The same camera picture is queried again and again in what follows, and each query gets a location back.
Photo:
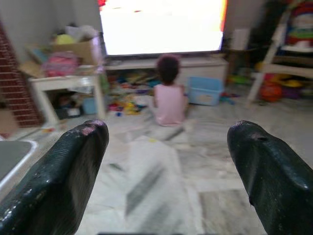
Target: bright tv screen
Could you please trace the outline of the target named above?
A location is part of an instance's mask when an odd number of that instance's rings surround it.
[[[221,48],[227,0],[107,0],[100,8],[107,55]]]

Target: brick wall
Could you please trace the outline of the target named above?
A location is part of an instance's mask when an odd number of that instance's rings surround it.
[[[0,23],[0,92],[20,127],[42,124],[42,118],[31,97],[25,77]]]

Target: pink shirt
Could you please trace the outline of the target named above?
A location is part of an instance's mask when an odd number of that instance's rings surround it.
[[[179,85],[157,85],[156,96],[156,121],[162,126],[181,124],[184,119],[185,97]]]

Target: white side table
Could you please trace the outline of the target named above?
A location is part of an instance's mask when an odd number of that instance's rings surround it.
[[[46,94],[46,91],[68,89],[74,87],[94,87],[94,98],[99,119],[105,118],[105,104],[100,88],[98,75],[92,76],[64,76],[48,78],[31,78],[29,80],[34,87],[37,97],[42,105],[45,118],[49,124],[59,123],[59,119],[52,107],[52,104]]]

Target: pink bag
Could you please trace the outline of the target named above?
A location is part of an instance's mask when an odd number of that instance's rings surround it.
[[[78,67],[78,57],[71,51],[55,52],[42,69],[47,77],[74,75]]]

